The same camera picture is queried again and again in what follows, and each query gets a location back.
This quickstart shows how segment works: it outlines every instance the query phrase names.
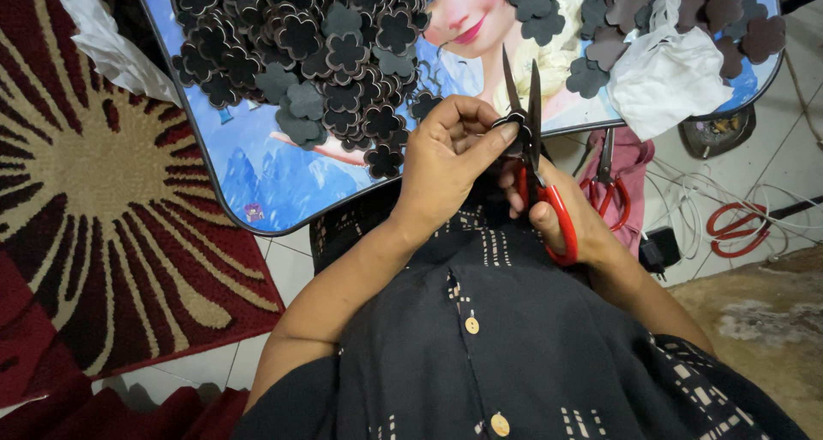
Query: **scissors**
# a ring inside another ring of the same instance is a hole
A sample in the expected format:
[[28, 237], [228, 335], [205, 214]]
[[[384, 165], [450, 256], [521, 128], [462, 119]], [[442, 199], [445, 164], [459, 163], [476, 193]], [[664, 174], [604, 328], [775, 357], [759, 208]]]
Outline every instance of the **scissors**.
[[[771, 212], [768, 212], [769, 218], [774, 220], [781, 220], [785, 219], [789, 215], [794, 215], [803, 212], [806, 209], [814, 207], [815, 204], [823, 203], [823, 195], [819, 195], [818, 197], [812, 199], [811, 202], [812, 203], [809, 203], [808, 201], [802, 201], [796, 204], [789, 205], [788, 207], [784, 207], [782, 209], [772, 210]], [[745, 256], [747, 253], [754, 251], [756, 247], [760, 245], [760, 243], [763, 242], [764, 239], [767, 238], [767, 236], [769, 235], [769, 227], [772, 225], [772, 221], [761, 214], [748, 214], [742, 219], [739, 219], [734, 223], [726, 225], [725, 227], [715, 228], [715, 222], [717, 222], [718, 217], [732, 209], [758, 210], [762, 214], [767, 214], [766, 207], [760, 204], [753, 203], [746, 203], [744, 205], [739, 202], [733, 202], [731, 204], [726, 204], [723, 207], [715, 210], [715, 213], [712, 214], [712, 216], [709, 217], [709, 221], [706, 222], [706, 232], [708, 232], [711, 236], [715, 236], [715, 240], [712, 241], [712, 251], [715, 251], [715, 254], [722, 256], [724, 258], [736, 258], [739, 256]], [[755, 219], [760, 220], [761, 222], [765, 220], [766, 222], [761, 227], [733, 231], [734, 229], [737, 229]], [[720, 250], [719, 241], [726, 241], [727, 239], [734, 239], [736, 237], [745, 237], [755, 232], [757, 232], [755, 238], [741, 250], [736, 252], [726, 252]]]
[[547, 187], [538, 171], [543, 146], [540, 140], [541, 96], [538, 63], [532, 60], [532, 85], [529, 90], [528, 111], [520, 106], [520, 97], [517, 94], [517, 88], [514, 86], [514, 78], [512, 77], [511, 66], [509, 66], [509, 56], [506, 56], [505, 46], [503, 47], [503, 74], [511, 110], [508, 116], [498, 119], [494, 126], [509, 122], [517, 122], [520, 125], [517, 139], [505, 151], [505, 155], [514, 157], [519, 154], [520, 156], [521, 165], [514, 172], [515, 188], [517, 188], [520, 198], [523, 199], [523, 204], [528, 210], [539, 201], [550, 203], [557, 214], [566, 250], [565, 254], [560, 255], [552, 251], [548, 244], [545, 244], [546, 251], [558, 265], [573, 265], [577, 262], [578, 246], [577, 234], [574, 232], [574, 225], [571, 223], [569, 211], [563, 204], [563, 199], [557, 187], [554, 185]]
[[[603, 151], [600, 155], [600, 166], [598, 167], [598, 173], [594, 176], [594, 178], [586, 178], [583, 180], [583, 182], [580, 183], [580, 189], [583, 189], [586, 186], [589, 187], [589, 202], [600, 214], [601, 218], [606, 214], [606, 210], [608, 210], [609, 204], [612, 202], [612, 198], [614, 197], [615, 190], [620, 192], [621, 199], [623, 200], [623, 214], [615, 225], [609, 227], [612, 231], [617, 231], [622, 228], [623, 225], [625, 225], [625, 222], [629, 219], [629, 214], [631, 214], [631, 199], [629, 198], [629, 192], [625, 189], [623, 180], [620, 177], [617, 177], [617, 179], [612, 178], [612, 154], [614, 153], [614, 150], [615, 130], [613, 128], [609, 128], [606, 129], [606, 138], [603, 140]], [[603, 197], [603, 202], [600, 203], [600, 208], [597, 206], [598, 190], [597, 185], [595, 184], [598, 182], [606, 186], [606, 196]]]

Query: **white cloth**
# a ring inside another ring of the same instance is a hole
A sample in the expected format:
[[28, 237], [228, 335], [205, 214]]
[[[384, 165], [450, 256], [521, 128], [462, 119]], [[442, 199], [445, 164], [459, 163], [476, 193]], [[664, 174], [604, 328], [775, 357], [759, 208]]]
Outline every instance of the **white cloth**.
[[72, 36], [77, 48], [95, 61], [96, 71], [132, 93], [181, 106], [171, 79], [134, 43], [117, 33], [117, 23], [100, 0], [60, 0], [80, 31]]
[[723, 85], [723, 54], [711, 37], [697, 27], [675, 30], [679, 7], [680, 0], [657, 0], [651, 32], [637, 37], [611, 71], [612, 106], [641, 140], [714, 111], [734, 91]]

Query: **red scissor handle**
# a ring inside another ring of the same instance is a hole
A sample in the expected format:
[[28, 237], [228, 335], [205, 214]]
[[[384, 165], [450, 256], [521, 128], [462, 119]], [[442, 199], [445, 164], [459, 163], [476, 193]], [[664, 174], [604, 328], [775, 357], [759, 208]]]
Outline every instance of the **red scissor handle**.
[[[709, 217], [709, 221], [706, 222], [706, 232], [709, 233], [711, 236], [716, 236], [715, 240], [712, 241], [712, 251], [715, 252], [718, 256], [724, 258], [735, 258], [739, 256], [745, 256], [747, 253], [754, 251], [761, 242], [769, 235], [769, 230], [765, 229], [766, 227], [757, 227], [751, 229], [743, 229], [740, 231], [733, 231], [734, 229], [741, 227], [754, 219], [762, 219], [763, 217], [760, 214], [748, 214], [742, 219], [737, 220], [736, 222], [726, 225], [725, 227], [721, 227], [720, 229], [715, 228], [715, 222], [717, 222], [718, 217], [720, 215], [728, 212], [732, 209], [753, 209], [759, 210], [762, 213], [766, 213], [766, 207], [760, 204], [741, 204], [739, 202], [734, 202], [731, 204], [726, 204], [723, 207], [715, 210], [715, 213]], [[749, 236], [752, 233], [755, 233], [757, 230], [760, 230], [755, 236], [754, 240], [752, 240], [747, 246], [743, 247], [741, 250], [736, 252], [726, 252], [720, 250], [720, 242], [718, 241], [726, 241], [727, 239], [734, 239], [735, 237], [745, 237]]]
[[[520, 198], [523, 199], [523, 203], [528, 208], [529, 189], [526, 186], [526, 167], [520, 169], [517, 184]], [[566, 246], [565, 254], [560, 255], [552, 251], [548, 243], [544, 242], [543, 245], [546, 246], [546, 252], [549, 253], [549, 256], [557, 265], [570, 266], [577, 263], [577, 233], [574, 232], [574, 225], [571, 223], [569, 210], [565, 207], [565, 204], [563, 204], [563, 198], [561, 198], [561, 194], [557, 190], [557, 186], [550, 185], [546, 189], [539, 187], [538, 199], [540, 201], [548, 202], [551, 205], [551, 208], [555, 210], [555, 214], [557, 214], [557, 221], [559, 225], [561, 225], [563, 243], [565, 243]]]
[[600, 214], [600, 218], [606, 214], [609, 204], [612, 202], [612, 197], [614, 197], [615, 188], [620, 192], [621, 199], [623, 200], [623, 214], [621, 215], [620, 220], [618, 220], [616, 224], [609, 227], [609, 229], [612, 231], [617, 231], [622, 228], [623, 225], [625, 225], [625, 222], [629, 220], [629, 215], [631, 214], [631, 199], [629, 198], [629, 192], [625, 189], [622, 178], [617, 178], [613, 183], [606, 184], [606, 196], [603, 197], [603, 202], [600, 203], [600, 208], [598, 208], [597, 185], [595, 185], [595, 182], [591, 178], [586, 178], [582, 183], [580, 183], [580, 189], [583, 189], [586, 186], [589, 187], [589, 202]]

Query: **left hand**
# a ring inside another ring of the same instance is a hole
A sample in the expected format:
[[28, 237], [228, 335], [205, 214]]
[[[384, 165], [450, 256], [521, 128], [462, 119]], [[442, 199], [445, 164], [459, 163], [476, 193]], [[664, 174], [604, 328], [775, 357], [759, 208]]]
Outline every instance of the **left hand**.
[[497, 112], [481, 99], [445, 98], [409, 134], [400, 198], [391, 219], [422, 244], [457, 213], [478, 176], [505, 151], [516, 124], [491, 129]]

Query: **white button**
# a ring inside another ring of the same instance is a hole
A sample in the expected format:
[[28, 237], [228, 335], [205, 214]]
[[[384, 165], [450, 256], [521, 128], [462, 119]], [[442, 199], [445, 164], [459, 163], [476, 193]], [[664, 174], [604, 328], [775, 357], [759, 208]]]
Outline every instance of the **white button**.
[[474, 317], [470, 317], [466, 320], [466, 330], [469, 334], [477, 334], [480, 330], [480, 323]]
[[500, 435], [501, 437], [505, 437], [509, 435], [509, 421], [503, 417], [503, 414], [495, 414], [491, 416], [491, 428], [495, 431], [495, 434]]

